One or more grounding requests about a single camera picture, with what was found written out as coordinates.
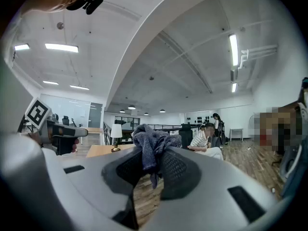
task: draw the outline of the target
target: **desk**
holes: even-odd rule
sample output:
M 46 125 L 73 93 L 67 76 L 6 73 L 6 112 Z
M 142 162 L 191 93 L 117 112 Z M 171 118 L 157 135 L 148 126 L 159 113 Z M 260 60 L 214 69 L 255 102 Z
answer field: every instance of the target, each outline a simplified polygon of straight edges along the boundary
M 243 141 L 243 128 L 231 128 L 230 129 L 230 141 L 232 141 L 232 131 L 241 131 L 242 132 L 242 141 Z
M 112 153 L 111 150 L 114 148 L 114 145 L 92 145 L 87 157 L 101 156 Z M 121 150 L 129 149 L 135 147 L 134 144 L 120 144 L 118 148 Z
M 101 145 L 103 144 L 103 133 L 104 133 L 104 130 L 102 128 L 84 128 L 86 130 L 88 130 L 88 133 L 99 133 L 100 134 L 100 143 Z

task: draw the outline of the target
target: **wooden floor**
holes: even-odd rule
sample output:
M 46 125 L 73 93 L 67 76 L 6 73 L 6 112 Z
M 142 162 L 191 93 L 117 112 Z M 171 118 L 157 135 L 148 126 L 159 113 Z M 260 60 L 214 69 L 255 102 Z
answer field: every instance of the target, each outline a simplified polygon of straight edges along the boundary
M 77 152 L 60 156 L 61 159 L 83 158 L 87 155 L 92 144 L 99 144 L 99 134 L 89 134 L 83 139 L 83 145 L 77 146 Z M 275 188 L 275 195 L 280 200 L 279 193 L 282 190 L 283 181 L 279 177 L 279 164 L 271 166 L 273 161 L 281 158 L 267 151 L 263 147 L 255 145 L 252 140 L 235 140 L 222 148 L 226 161 L 237 166 L 247 175 L 259 181 L 270 191 Z M 139 226 L 146 223 L 159 206 L 161 190 L 164 187 L 163 180 L 159 180 L 155 190 L 152 189 L 150 176 L 141 178 L 134 189 L 134 203 Z

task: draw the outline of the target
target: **doorway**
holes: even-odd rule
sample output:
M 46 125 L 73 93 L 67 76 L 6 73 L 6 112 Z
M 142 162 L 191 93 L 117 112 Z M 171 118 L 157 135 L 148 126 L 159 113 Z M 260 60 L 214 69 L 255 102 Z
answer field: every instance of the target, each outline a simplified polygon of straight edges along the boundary
M 89 112 L 89 128 L 100 128 L 103 105 L 99 103 L 91 103 Z

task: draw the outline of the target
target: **camera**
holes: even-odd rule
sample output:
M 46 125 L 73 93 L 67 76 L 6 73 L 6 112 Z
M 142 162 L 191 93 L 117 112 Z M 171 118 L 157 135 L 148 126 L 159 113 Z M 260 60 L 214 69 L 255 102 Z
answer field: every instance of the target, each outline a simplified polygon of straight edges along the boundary
M 104 0 L 89 0 L 83 7 L 87 14 L 92 14 Z

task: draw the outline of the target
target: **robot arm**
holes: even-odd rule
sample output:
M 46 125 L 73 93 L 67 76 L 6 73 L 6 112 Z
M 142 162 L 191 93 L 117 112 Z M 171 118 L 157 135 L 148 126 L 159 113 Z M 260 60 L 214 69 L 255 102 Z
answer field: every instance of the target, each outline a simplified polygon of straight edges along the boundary
M 55 123 L 52 120 L 51 108 L 40 99 L 32 102 L 26 117 L 38 129 L 43 147 L 54 150 L 57 155 L 71 153 L 75 140 L 88 135 L 86 129 Z

